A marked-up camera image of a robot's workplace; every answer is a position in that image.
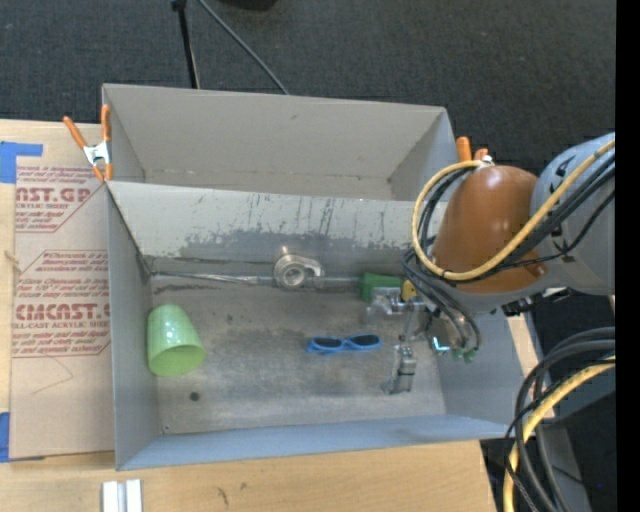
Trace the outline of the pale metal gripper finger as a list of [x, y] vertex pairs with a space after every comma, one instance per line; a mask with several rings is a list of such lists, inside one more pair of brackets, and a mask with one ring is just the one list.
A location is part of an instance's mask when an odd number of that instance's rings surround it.
[[424, 309], [424, 302], [415, 297], [403, 299], [398, 287], [374, 287], [371, 300], [366, 307], [368, 318], [383, 318], [419, 312]]
[[381, 385], [387, 395], [410, 392], [416, 373], [418, 360], [413, 349], [405, 344], [397, 344], [393, 349], [390, 375]]

